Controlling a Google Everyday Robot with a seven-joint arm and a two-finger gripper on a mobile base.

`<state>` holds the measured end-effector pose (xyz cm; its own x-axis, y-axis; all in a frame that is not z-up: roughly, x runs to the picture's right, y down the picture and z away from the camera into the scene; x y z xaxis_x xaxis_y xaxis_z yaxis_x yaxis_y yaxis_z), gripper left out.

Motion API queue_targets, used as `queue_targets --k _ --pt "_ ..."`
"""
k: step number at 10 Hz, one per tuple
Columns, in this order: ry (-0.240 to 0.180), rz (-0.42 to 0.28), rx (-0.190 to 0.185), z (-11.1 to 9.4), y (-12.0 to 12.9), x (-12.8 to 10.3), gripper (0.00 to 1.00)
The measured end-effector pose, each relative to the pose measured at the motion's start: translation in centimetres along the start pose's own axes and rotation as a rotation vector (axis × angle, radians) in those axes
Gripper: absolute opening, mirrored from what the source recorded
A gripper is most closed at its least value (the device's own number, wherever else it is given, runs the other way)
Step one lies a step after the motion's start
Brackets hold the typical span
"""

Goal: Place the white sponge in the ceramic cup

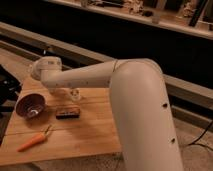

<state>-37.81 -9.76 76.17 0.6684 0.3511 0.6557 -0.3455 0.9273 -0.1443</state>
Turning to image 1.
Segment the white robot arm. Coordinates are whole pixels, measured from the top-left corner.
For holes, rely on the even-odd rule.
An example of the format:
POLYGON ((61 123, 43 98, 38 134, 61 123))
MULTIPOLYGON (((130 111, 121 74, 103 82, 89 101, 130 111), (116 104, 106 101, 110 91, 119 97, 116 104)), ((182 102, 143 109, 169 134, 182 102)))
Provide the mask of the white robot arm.
POLYGON ((184 171, 166 84, 153 60, 120 59, 64 71, 58 57, 32 64, 47 88, 107 88, 127 171, 184 171))

